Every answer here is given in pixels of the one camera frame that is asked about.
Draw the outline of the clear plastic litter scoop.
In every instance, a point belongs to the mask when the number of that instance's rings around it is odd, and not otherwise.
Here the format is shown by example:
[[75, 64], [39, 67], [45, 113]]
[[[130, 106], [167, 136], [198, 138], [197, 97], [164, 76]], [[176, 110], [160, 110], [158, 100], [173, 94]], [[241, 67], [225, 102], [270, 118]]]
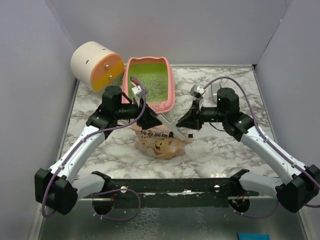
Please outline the clear plastic litter scoop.
[[211, 100], [216, 104], [218, 102], [218, 90], [221, 89], [222, 86], [219, 82], [214, 82], [210, 85], [211, 91]]

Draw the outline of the blue object at bottom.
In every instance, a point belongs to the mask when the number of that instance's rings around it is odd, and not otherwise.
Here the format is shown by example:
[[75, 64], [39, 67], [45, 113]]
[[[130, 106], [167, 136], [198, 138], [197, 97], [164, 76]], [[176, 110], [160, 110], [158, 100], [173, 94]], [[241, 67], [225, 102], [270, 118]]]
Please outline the blue object at bottom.
[[237, 233], [238, 240], [270, 240], [268, 234], [260, 233]]

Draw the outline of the green litter granules pile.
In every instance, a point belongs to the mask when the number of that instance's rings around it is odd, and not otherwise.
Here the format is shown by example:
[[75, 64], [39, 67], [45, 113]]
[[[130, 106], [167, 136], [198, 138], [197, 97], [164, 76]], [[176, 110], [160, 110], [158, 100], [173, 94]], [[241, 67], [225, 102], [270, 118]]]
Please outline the green litter granules pile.
[[136, 77], [147, 89], [146, 101], [162, 102], [168, 99], [168, 76], [159, 73], [134, 73]]

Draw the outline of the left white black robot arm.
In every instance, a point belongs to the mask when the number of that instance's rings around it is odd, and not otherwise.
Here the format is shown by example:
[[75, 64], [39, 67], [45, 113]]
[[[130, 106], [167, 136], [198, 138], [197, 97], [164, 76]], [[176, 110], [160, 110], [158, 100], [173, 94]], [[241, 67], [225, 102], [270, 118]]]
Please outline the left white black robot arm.
[[143, 130], [161, 125], [156, 113], [146, 103], [147, 89], [139, 83], [132, 88], [137, 102], [123, 103], [125, 93], [119, 86], [108, 86], [102, 102], [88, 118], [82, 133], [60, 160], [47, 170], [39, 169], [34, 176], [35, 198], [41, 203], [41, 213], [48, 218], [46, 208], [62, 215], [68, 214], [80, 198], [75, 178], [94, 150], [112, 131], [136, 123]]

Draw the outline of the pink green litter box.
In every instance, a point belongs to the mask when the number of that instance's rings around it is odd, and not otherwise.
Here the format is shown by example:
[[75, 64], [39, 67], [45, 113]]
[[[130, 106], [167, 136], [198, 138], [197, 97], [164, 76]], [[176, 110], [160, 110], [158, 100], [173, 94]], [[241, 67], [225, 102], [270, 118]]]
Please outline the pink green litter box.
[[164, 114], [175, 105], [175, 79], [165, 57], [132, 57], [128, 60], [122, 79], [122, 91], [133, 98], [130, 77], [136, 77], [147, 89], [146, 102], [154, 112]]

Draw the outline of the cream orange cylindrical container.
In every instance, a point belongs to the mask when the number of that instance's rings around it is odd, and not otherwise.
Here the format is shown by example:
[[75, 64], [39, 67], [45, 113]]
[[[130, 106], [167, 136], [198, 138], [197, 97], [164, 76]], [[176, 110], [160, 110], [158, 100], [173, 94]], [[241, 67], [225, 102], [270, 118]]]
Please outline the cream orange cylindrical container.
[[125, 65], [122, 57], [96, 41], [79, 46], [70, 60], [70, 68], [77, 80], [94, 93], [100, 93], [108, 85], [119, 85]]

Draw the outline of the white bag sealing clip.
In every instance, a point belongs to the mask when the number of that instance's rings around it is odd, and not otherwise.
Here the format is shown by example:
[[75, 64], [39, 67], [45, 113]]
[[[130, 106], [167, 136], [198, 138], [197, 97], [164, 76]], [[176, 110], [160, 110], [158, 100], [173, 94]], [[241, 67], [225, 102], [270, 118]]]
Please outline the white bag sealing clip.
[[173, 133], [174, 137], [179, 138], [181, 141], [186, 140], [186, 136], [176, 126], [175, 120], [169, 120], [163, 113], [157, 114], [156, 118]]

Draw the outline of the beige cat litter bag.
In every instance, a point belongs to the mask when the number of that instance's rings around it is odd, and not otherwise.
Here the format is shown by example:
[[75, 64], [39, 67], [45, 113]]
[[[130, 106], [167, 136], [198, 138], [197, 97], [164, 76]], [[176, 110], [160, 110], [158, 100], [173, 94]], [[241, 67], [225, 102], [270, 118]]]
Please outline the beige cat litter bag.
[[137, 136], [134, 144], [137, 150], [150, 157], [163, 160], [185, 155], [184, 147], [191, 144], [194, 139], [192, 133], [185, 133], [185, 139], [181, 140], [174, 136], [174, 133], [165, 125], [142, 129], [134, 123], [131, 125], [131, 130]]

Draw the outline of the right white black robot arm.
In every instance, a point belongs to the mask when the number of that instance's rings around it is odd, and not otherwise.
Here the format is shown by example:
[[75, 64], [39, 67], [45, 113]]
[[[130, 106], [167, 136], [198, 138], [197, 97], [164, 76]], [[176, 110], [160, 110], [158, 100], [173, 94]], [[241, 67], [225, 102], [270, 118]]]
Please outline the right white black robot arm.
[[230, 177], [230, 191], [240, 196], [254, 191], [273, 197], [289, 212], [296, 213], [318, 195], [320, 170], [306, 166], [279, 147], [253, 118], [240, 111], [239, 96], [228, 87], [217, 91], [217, 106], [202, 106], [204, 88], [194, 86], [190, 94], [195, 97], [189, 111], [178, 120], [177, 127], [200, 130], [204, 123], [221, 123], [224, 131], [253, 150], [267, 163], [277, 177], [268, 177], [242, 169]]

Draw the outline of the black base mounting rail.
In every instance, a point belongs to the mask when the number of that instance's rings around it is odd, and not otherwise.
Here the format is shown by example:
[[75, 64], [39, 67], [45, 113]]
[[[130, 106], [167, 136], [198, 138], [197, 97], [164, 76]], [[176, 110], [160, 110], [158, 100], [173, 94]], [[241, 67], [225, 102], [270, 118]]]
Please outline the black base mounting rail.
[[244, 191], [230, 178], [141, 178], [112, 179], [99, 171], [102, 177], [102, 198], [110, 198], [116, 209], [228, 207], [228, 199], [240, 196], [258, 196], [255, 191]]

